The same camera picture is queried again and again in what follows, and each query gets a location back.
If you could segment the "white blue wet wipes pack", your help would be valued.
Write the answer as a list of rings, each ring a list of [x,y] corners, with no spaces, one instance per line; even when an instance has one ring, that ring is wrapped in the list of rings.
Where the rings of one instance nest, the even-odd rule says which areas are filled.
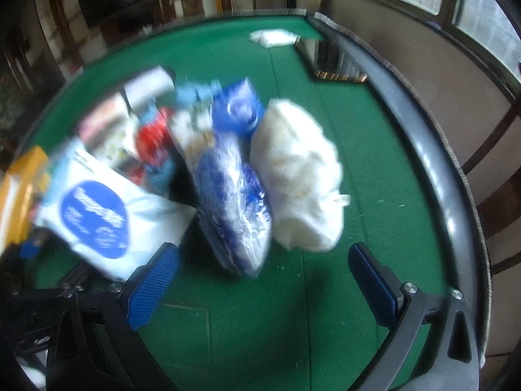
[[[35,226],[50,229],[111,280],[128,280],[163,244],[180,244],[196,214],[133,184],[78,138],[55,153],[49,167]]]

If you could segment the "blue white tissue bag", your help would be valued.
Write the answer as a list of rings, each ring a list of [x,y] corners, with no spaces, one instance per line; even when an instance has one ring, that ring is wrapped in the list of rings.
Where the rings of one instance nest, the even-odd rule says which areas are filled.
[[[262,183],[247,163],[246,139],[217,130],[208,113],[179,111],[170,136],[188,168],[198,220],[220,265],[256,277],[268,256],[272,218]]]

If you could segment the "white fluffy towel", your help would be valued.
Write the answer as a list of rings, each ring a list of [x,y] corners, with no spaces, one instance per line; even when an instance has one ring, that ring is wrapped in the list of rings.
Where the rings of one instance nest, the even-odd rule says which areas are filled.
[[[344,231],[351,196],[336,145],[303,107],[272,99],[253,133],[250,164],[268,197],[272,235],[283,248],[331,251]]]

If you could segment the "red plastic bag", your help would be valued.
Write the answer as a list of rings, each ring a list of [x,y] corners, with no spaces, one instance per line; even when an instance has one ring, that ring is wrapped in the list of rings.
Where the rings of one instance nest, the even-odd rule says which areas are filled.
[[[175,171],[169,123],[172,111],[154,104],[141,113],[135,134],[135,148],[141,160],[144,178],[150,189],[170,184]]]

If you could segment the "yellow cardboard box tray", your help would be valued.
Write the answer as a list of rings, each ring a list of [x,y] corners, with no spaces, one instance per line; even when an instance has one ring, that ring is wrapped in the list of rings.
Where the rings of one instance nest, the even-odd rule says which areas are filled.
[[[49,188],[48,162],[44,150],[34,146],[5,173],[1,181],[1,253],[27,238],[35,199]]]

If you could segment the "pink tissue pack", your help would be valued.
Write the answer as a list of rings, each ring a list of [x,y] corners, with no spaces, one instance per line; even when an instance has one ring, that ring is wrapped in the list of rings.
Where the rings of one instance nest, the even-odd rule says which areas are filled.
[[[115,163],[124,153],[134,151],[132,138],[135,126],[124,96],[116,92],[84,117],[78,125],[77,135],[88,153],[99,160]]]

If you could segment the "white tissue pack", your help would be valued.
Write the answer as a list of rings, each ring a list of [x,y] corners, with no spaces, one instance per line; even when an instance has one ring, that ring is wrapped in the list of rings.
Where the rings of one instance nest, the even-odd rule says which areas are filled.
[[[174,78],[168,70],[158,65],[126,81],[123,90],[130,109],[137,110],[151,99],[174,91]]]

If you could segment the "blue tissue pocket pack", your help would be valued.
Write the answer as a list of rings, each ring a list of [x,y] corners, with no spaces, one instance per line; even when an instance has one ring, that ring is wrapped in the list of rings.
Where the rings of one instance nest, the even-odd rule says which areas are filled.
[[[224,87],[213,98],[211,117],[217,132],[252,138],[265,108],[249,78]]]

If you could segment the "smartphone on table edge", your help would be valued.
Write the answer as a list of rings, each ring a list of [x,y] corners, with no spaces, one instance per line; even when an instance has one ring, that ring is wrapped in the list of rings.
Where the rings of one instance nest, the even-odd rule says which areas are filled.
[[[300,37],[294,47],[315,80],[351,83],[367,80],[367,73],[336,41]]]

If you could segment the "white folded napkin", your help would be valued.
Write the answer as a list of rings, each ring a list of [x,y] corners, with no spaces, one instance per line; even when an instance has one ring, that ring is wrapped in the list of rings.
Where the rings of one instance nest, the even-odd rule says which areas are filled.
[[[286,29],[262,29],[249,33],[249,41],[265,49],[294,45],[299,36]]]

